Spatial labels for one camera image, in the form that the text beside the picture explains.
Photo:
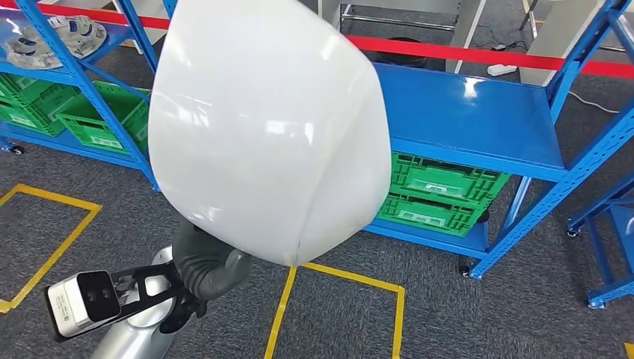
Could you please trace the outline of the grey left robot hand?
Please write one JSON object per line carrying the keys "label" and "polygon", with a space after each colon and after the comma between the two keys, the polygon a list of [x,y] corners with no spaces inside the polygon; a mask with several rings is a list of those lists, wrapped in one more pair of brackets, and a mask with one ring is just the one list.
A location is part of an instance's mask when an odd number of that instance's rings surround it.
{"label": "grey left robot hand", "polygon": [[179,219],[172,256],[181,281],[200,300],[213,301],[249,276],[253,258],[191,223]]}

